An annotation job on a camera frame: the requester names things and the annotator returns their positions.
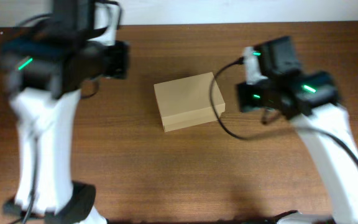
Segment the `brown cardboard box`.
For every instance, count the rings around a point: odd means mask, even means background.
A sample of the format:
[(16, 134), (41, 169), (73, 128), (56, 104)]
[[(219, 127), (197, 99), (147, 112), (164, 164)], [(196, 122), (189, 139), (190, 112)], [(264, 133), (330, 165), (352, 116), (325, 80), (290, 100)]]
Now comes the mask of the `brown cardboard box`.
[(214, 105), (211, 106), (209, 87), (212, 83), (216, 81), (209, 72), (154, 85), (166, 133), (216, 121), (216, 117), (225, 112), (226, 104), (218, 87), (213, 88)]

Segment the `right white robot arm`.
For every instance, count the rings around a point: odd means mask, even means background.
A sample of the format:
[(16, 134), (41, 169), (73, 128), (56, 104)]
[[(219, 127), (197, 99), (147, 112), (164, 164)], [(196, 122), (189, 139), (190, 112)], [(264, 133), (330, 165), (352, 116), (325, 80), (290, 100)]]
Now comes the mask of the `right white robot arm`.
[(289, 36), (246, 47), (246, 80), (236, 86), (243, 113), (279, 111), (307, 147), (328, 191), (335, 223), (358, 223), (358, 148), (333, 76), (306, 73)]

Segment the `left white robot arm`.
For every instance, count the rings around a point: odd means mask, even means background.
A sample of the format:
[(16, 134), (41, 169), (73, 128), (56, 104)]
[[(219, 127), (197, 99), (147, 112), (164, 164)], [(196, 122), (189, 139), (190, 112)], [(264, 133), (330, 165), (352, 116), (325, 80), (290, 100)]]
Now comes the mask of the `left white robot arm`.
[(129, 45), (116, 39), (117, 1), (54, 1), (14, 26), (1, 44), (4, 88), (17, 118), (20, 179), (2, 211), (16, 223), (106, 223), (96, 188), (71, 178), (72, 134), (84, 82), (124, 79)]

